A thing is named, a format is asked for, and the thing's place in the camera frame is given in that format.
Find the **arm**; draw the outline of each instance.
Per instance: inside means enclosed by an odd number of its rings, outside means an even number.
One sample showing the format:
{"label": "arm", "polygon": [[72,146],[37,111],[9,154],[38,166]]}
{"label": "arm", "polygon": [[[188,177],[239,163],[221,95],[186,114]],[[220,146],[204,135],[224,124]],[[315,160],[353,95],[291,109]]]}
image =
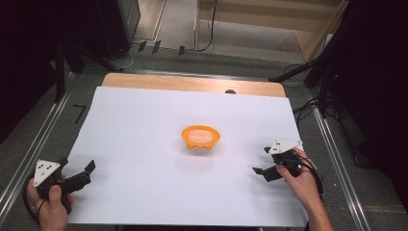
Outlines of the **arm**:
{"label": "arm", "polygon": [[[307,158],[306,153],[298,148],[293,150],[297,155]],[[312,173],[307,167],[302,167],[301,173],[297,177],[293,177],[289,171],[278,165],[276,168],[288,182],[294,195],[299,199],[309,216],[309,227],[311,231],[330,231],[334,230],[330,219],[324,209],[319,198],[318,188]]]}
{"label": "arm", "polygon": [[[55,185],[51,187],[49,192],[49,200],[42,200],[39,198],[37,189],[33,186],[33,180],[29,181],[27,186],[28,195],[35,201],[38,211],[38,219],[41,231],[65,231],[68,224],[68,214],[61,203],[62,191],[60,186]],[[72,196],[68,196],[69,203],[73,203]]]}

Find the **orange bowl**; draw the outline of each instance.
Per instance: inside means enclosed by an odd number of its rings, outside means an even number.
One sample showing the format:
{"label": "orange bowl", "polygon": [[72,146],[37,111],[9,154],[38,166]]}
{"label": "orange bowl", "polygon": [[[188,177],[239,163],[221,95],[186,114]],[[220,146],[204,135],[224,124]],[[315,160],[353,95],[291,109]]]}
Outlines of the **orange bowl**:
{"label": "orange bowl", "polygon": [[181,133],[188,148],[204,147],[211,150],[218,142],[219,132],[209,126],[193,125],[183,130]]}

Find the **white paper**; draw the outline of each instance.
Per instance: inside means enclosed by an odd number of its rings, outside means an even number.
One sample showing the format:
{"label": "white paper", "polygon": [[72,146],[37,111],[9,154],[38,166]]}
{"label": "white paper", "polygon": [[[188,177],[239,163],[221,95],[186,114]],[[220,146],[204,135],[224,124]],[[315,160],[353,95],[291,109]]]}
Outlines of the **white paper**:
{"label": "white paper", "polygon": [[[195,124],[219,131],[211,151],[186,147]],[[276,139],[300,140],[287,98],[100,87],[64,168],[96,164],[69,222],[304,226],[287,183],[252,169]]]}

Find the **white triangular marker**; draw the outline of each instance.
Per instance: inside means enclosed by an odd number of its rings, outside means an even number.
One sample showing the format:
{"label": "white triangular marker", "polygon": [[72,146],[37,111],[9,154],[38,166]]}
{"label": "white triangular marker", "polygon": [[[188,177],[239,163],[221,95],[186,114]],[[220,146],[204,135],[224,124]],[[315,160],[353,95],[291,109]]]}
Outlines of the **white triangular marker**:
{"label": "white triangular marker", "polygon": [[55,170],[57,170],[59,166],[59,163],[38,160],[36,165],[36,173],[34,174],[33,186],[37,187],[44,182],[44,180],[47,179],[47,177],[50,176]]}
{"label": "white triangular marker", "polygon": [[275,140],[269,154],[280,154],[302,144],[302,141]]}

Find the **human hand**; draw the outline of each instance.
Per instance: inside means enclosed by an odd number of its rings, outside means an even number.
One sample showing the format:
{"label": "human hand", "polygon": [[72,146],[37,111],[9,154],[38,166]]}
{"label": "human hand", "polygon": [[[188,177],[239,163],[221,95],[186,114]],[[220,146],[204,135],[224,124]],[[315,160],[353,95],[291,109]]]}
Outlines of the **human hand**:
{"label": "human hand", "polygon": [[[294,148],[293,151],[302,158],[307,158],[306,152]],[[306,160],[301,160],[303,164],[310,165]],[[320,203],[318,187],[310,169],[301,167],[300,175],[293,177],[291,173],[282,165],[277,165],[279,174],[288,182],[291,190],[306,210],[316,203]]]}
{"label": "human hand", "polygon": [[[51,187],[48,194],[49,199],[42,200],[39,198],[37,188],[33,186],[34,179],[30,179],[27,192],[30,198],[34,201],[38,211],[38,220],[41,231],[64,231],[68,224],[68,214],[64,205],[61,202],[62,190],[58,185]],[[72,195],[68,196],[68,202],[73,203]]]}

